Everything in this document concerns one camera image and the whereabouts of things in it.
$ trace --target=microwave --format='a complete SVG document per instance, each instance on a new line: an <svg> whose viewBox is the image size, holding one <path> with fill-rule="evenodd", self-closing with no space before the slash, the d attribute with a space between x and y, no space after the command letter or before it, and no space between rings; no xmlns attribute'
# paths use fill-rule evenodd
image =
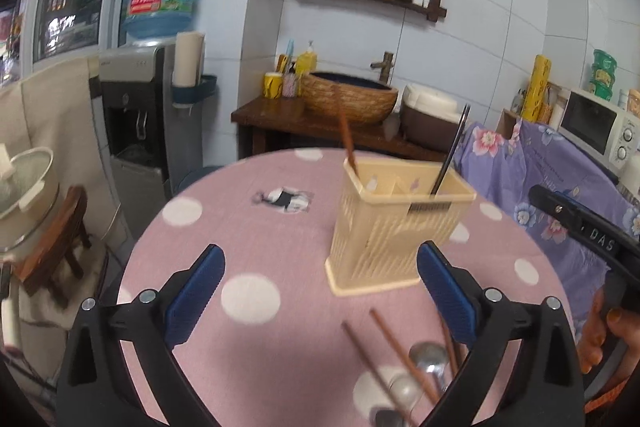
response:
<svg viewBox="0 0 640 427"><path fill-rule="evenodd" d="M572 89L558 132L614 176L638 149L640 119L606 100Z"/></svg>

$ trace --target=finger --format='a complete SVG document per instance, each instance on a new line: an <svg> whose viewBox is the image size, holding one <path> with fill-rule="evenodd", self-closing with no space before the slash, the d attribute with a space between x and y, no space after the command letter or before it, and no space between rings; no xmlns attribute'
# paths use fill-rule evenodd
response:
<svg viewBox="0 0 640 427"><path fill-rule="evenodd" d="M598 365L602 361L602 350L598 346L580 341L577 346L580 367Z"/></svg>
<svg viewBox="0 0 640 427"><path fill-rule="evenodd" d="M604 289L600 288L593 295L593 304L591 305L591 311L596 315L599 315L604 305Z"/></svg>
<svg viewBox="0 0 640 427"><path fill-rule="evenodd" d="M640 315L613 308L607 314L607 325L611 333L624 340L629 348L640 351Z"/></svg>
<svg viewBox="0 0 640 427"><path fill-rule="evenodd" d="M607 327L600 315L596 312L590 312L584 326L582 327L582 337L580 341L601 346L607 336Z"/></svg>

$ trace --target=wicker bowl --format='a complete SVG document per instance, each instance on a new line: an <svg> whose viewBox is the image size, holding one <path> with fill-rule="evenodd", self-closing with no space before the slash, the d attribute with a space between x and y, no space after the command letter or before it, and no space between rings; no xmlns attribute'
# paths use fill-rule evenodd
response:
<svg viewBox="0 0 640 427"><path fill-rule="evenodd" d="M342 107L348 120L376 123L385 120L396 105L398 90L373 80L340 73L315 71L302 78L305 107L325 116L337 117L334 88L340 86Z"/></svg>

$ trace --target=plastic basket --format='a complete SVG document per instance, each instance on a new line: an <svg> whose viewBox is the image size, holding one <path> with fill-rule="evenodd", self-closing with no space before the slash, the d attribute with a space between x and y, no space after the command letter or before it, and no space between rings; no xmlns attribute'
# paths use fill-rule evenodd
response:
<svg viewBox="0 0 640 427"><path fill-rule="evenodd" d="M324 263L337 296L401 288L420 281L418 247L449 238L476 192L453 169L438 195L431 188L442 164L358 158L357 178L344 162L331 252Z"/></svg>

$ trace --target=green container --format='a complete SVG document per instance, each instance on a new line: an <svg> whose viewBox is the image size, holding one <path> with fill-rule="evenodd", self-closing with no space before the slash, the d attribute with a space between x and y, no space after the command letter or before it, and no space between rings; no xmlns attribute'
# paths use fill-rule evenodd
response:
<svg viewBox="0 0 640 427"><path fill-rule="evenodd" d="M611 100L611 96L613 95L611 88L599 80L592 79L591 82L589 82L589 91L595 96L607 100L607 102Z"/></svg>
<svg viewBox="0 0 640 427"><path fill-rule="evenodd" d="M603 83L609 90L612 90L616 81L617 66L616 59L611 55L602 50L594 50L593 64L591 65L591 82Z"/></svg>

